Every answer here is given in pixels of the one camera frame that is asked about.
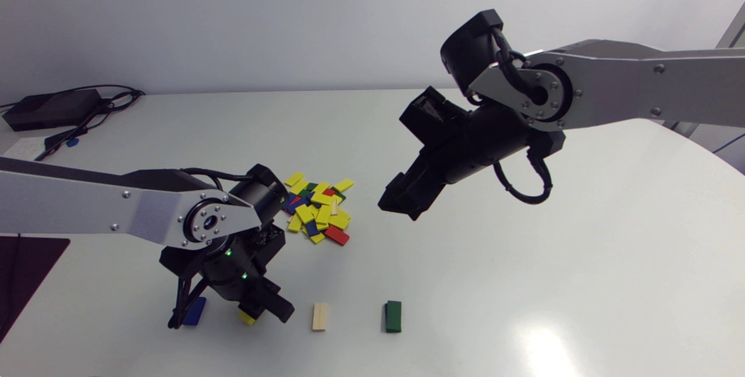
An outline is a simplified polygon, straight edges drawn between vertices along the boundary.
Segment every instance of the small blue object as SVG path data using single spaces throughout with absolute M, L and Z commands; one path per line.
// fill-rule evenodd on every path
M 189 308 L 189 311 L 186 312 L 186 318 L 184 318 L 183 323 L 185 326 L 197 326 L 197 324 L 199 323 L 199 318 L 202 317 L 204 303 L 207 303 L 206 297 L 198 297 L 197 300 L 194 300 L 194 303 Z
M 318 227 L 316 226 L 316 220 L 306 223 L 306 229 L 308 229 L 308 236 L 316 236 L 316 234 L 319 233 Z

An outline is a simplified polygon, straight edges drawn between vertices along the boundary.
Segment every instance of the black cable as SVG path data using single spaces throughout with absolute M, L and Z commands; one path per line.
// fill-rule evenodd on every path
M 724 150 L 724 149 L 725 149 L 725 148 L 726 148 L 727 146 L 729 146 L 729 144 L 732 144 L 732 143 L 734 143 L 735 141 L 737 141 L 737 140 L 739 140 L 739 139 L 741 139 L 741 138 L 743 138 L 743 137 L 745 137 L 745 133 L 742 133 L 742 134 L 740 134 L 739 136 L 737 136 L 737 137 L 733 138 L 732 140 L 730 140 L 730 141 L 727 141 L 727 143 L 726 143 L 726 144 L 724 144 L 724 146 L 722 146 L 722 147 L 719 147 L 718 149 L 716 149 L 715 151 L 713 151 L 713 154 L 716 154 L 716 153 L 717 153 L 717 152 L 719 152 L 719 151 L 723 151 L 723 150 Z
M 548 166 L 546 166 L 545 162 L 543 162 L 543 159 L 532 157 L 530 156 L 530 154 L 527 155 L 527 159 L 533 166 L 533 170 L 535 170 L 538 176 L 540 176 L 541 180 L 543 180 L 543 193 L 540 195 L 530 196 L 517 191 L 515 187 L 512 186 L 510 181 L 508 181 L 508 178 L 506 178 L 505 171 L 502 170 L 502 166 L 499 164 L 499 162 L 496 162 L 494 164 L 494 172 L 496 173 L 500 183 L 505 186 L 505 190 L 512 194 L 513 197 L 516 197 L 518 200 L 521 200 L 526 204 L 540 204 L 541 202 L 544 202 L 548 199 L 548 196 L 551 194 L 551 189 L 554 187 L 554 184 L 551 183 L 551 173 L 548 171 Z
M 10 318 L 10 313 L 13 311 L 13 280 L 16 276 L 16 263 L 18 261 L 19 248 L 21 247 L 20 233 L 16 239 L 16 249 L 13 251 L 13 263 L 10 264 L 10 273 L 8 274 L 8 310 L 5 311 L 5 315 L 3 316 L 0 333 L 5 329 L 5 324 L 8 322 L 8 318 Z

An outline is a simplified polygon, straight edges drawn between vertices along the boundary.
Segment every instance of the wooden block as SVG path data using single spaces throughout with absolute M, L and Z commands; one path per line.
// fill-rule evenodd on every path
M 292 188 L 290 188 L 290 192 L 292 192 L 295 195 L 298 195 L 300 194 L 301 191 L 303 191 L 303 189 L 306 189 L 306 186 L 308 186 L 308 181 L 299 180 L 297 181 L 296 184 L 292 186 Z
M 243 321 L 243 322 L 244 322 L 245 324 L 247 324 L 248 326 L 251 326 L 252 324 L 254 324 L 254 323 L 256 322 L 256 319 L 254 319 L 254 318 L 251 318 L 251 316 L 249 316 L 249 315 L 248 315 L 248 313 L 245 313 L 245 311 L 242 311 L 242 310 L 240 310 L 240 309 L 239 309 L 239 310 L 237 311 L 237 316 L 238 316 L 238 317 L 239 317 L 239 318 L 240 318 L 240 319 L 241 319 L 241 320 L 242 320 L 242 321 Z
M 295 184 L 300 182 L 300 180 L 304 177 L 306 176 L 303 173 L 295 172 L 292 174 L 292 176 L 290 176 L 290 178 L 287 178 L 287 181 L 285 181 L 285 184 L 287 186 L 295 186 Z
M 311 208 L 308 205 L 301 205 L 295 208 L 295 213 L 300 215 L 300 220 L 303 221 L 303 224 L 308 224 L 314 219 L 313 212 L 311 212 Z
M 323 332 L 327 326 L 328 303 L 316 303 L 313 305 L 313 332 Z
M 344 246 L 349 241 L 349 235 L 341 231 L 337 226 L 328 226 L 324 234 L 341 246 Z
M 287 226 L 287 230 L 296 233 L 300 231 L 300 227 L 303 225 L 303 221 L 300 220 L 300 215 L 295 214 L 292 216 L 292 221 L 290 221 L 290 225 Z
M 316 221 L 319 223 L 328 223 L 329 217 L 331 217 L 331 206 L 322 205 L 321 208 L 318 209 L 318 214 L 316 215 Z
M 311 241 L 313 241 L 314 244 L 319 244 L 321 241 L 325 239 L 324 234 L 316 234 L 316 236 L 311 236 Z
M 332 201 L 332 197 L 324 195 L 321 192 L 314 192 L 313 197 L 311 197 L 311 202 L 317 202 L 321 205 L 331 205 Z
M 385 331 L 401 332 L 401 302 L 388 300 L 388 303 L 385 303 Z
M 334 185 L 334 189 L 337 190 L 337 191 L 339 191 L 339 192 L 344 192 L 347 189 L 352 188 L 353 185 L 354 185 L 354 181 L 352 181 L 352 180 L 343 180 L 340 183 L 335 184 Z
M 313 188 L 313 192 L 320 195 L 323 194 L 326 189 L 328 189 L 328 183 L 319 183 L 315 188 Z

